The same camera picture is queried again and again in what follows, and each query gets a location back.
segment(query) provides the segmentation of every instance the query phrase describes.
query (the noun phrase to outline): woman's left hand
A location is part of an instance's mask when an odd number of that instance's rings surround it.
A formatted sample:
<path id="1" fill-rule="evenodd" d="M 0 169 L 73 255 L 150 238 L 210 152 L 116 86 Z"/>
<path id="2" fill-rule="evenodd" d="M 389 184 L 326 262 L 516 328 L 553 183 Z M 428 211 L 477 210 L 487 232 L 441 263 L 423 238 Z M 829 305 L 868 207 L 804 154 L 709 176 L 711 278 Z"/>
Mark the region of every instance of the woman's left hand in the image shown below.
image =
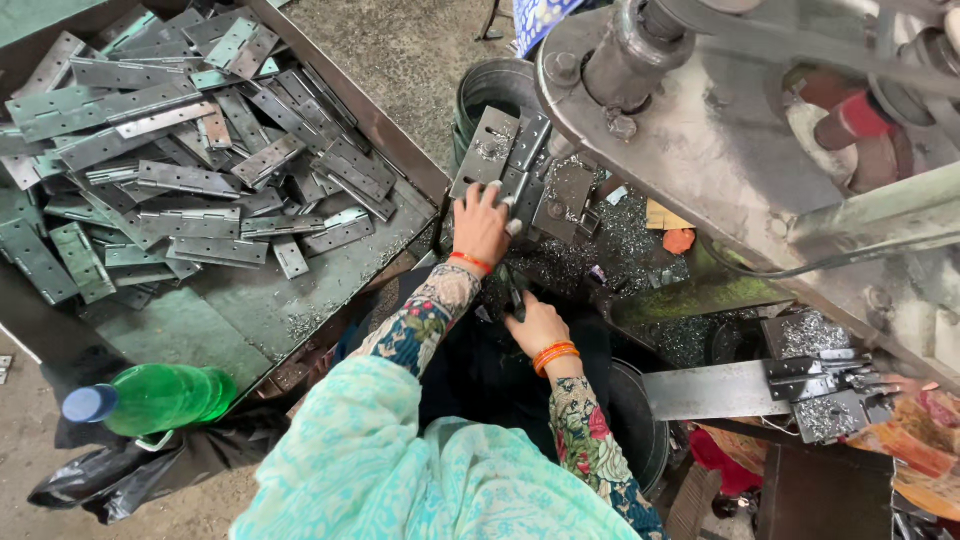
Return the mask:
<path id="1" fill-rule="evenodd" d="M 457 199 L 453 203 L 453 251 L 475 258 L 490 268 L 500 262 L 513 239 L 507 233 L 510 206 L 507 203 L 493 206 L 501 185 L 500 182 L 490 183 L 481 195 L 483 185 L 472 184 L 467 189 L 467 199 Z M 452 258 L 450 263 L 471 271 L 479 270 L 478 277 L 487 273 L 461 258 Z"/>

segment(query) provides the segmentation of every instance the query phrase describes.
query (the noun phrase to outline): blue bottle cap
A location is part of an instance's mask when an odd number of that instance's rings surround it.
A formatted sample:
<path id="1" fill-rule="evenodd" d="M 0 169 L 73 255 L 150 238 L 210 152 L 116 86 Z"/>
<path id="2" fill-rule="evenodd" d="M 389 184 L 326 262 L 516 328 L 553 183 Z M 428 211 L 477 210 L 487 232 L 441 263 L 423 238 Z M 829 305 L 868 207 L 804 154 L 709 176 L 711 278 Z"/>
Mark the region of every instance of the blue bottle cap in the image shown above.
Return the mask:
<path id="1" fill-rule="evenodd" d="M 117 407 L 119 394 L 109 384 L 78 388 L 63 400 L 63 418 L 70 422 L 100 422 Z"/>

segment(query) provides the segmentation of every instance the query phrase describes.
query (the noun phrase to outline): floral sleeve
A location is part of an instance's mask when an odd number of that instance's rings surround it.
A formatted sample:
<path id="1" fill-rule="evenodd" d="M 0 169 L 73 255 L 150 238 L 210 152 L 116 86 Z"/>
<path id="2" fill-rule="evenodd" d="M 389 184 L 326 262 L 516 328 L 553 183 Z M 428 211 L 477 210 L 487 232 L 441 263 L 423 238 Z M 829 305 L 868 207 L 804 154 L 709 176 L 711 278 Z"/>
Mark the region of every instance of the floral sleeve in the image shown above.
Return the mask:
<path id="1" fill-rule="evenodd" d="M 586 482 L 641 538 L 665 537 L 660 516 L 640 494 L 586 377 L 557 379 L 550 396 L 550 428 L 562 467 Z"/>
<path id="2" fill-rule="evenodd" d="M 440 264 L 400 310 L 367 336 L 350 356 L 380 356 L 418 379 L 453 325 L 480 291 L 480 280 L 452 264 Z"/>

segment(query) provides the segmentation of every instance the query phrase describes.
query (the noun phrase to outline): green plastic bottle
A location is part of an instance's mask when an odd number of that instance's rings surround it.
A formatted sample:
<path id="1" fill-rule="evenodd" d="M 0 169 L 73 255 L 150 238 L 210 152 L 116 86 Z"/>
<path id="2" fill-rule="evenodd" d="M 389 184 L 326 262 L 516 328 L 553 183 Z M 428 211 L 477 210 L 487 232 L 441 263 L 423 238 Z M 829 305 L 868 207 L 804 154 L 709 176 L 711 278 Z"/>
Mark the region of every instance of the green plastic bottle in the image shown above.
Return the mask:
<path id="1" fill-rule="evenodd" d="M 236 384 L 217 368 L 143 364 L 110 384 L 74 390 L 62 410 L 71 422 L 103 422 L 118 435 L 137 437 L 213 420 L 236 394 Z"/>

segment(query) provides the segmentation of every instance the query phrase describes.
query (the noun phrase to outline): metal bucket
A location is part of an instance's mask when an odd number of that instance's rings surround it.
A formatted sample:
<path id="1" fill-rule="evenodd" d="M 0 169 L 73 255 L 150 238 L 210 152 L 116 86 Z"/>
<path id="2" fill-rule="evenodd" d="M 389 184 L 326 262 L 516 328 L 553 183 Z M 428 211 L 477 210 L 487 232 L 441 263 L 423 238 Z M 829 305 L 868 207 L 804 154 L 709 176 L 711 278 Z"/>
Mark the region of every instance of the metal bucket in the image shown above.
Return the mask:
<path id="1" fill-rule="evenodd" d="M 487 107 L 520 118 L 522 109 L 543 112 L 537 99 L 534 65 L 520 59 L 496 59 L 472 65 L 457 87 L 453 109 L 453 166 L 460 168 L 473 133 Z"/>
<path id="2" fill-rule="evenodd" d="M 670 457 L 670 426 L 654 420 L 639 370 L 619 358 L 613 359 L 610 371 L 609 410 L 610 430 L 646 497 Z"/>

